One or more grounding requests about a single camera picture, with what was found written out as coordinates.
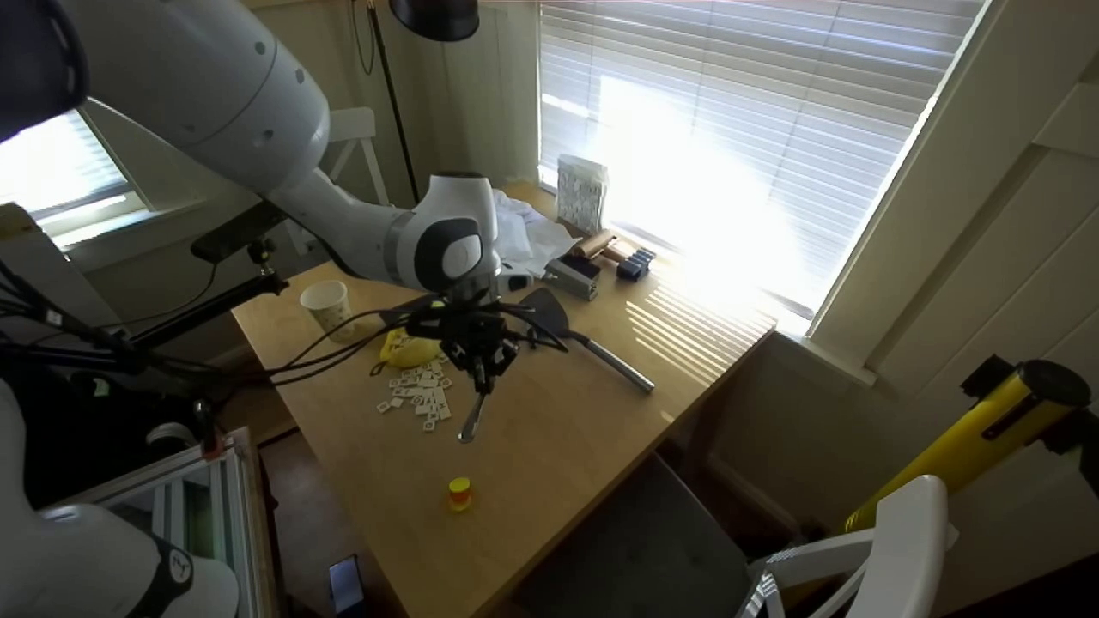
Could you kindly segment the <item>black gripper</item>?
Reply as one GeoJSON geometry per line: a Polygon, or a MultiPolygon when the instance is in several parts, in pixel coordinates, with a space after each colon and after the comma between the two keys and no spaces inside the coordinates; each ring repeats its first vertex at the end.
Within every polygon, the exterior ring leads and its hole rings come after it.
{"type": "Polygon", "coordinates": [[[499,377],[517,360],[506,318],[479,303],[431,298],[409,311],[407,328],[436,341],[471,377],[499,377]]]}

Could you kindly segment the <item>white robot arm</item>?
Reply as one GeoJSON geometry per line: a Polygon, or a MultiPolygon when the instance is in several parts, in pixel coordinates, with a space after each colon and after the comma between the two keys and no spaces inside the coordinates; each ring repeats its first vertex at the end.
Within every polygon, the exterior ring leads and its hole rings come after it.
{"type": "MultiPolygon", "coordinates": [[[[0,129],[96,99],[276,202],[357,279],[482,294],[494,192],[436,170],[412,210],[345,192],[320,156],[331,103],[241,0],[0,0],[0,129]]],[[[0,618],[233,618],[236,573],[101,505],[39,510],[27,430],[0,383],[0,618]]]]}

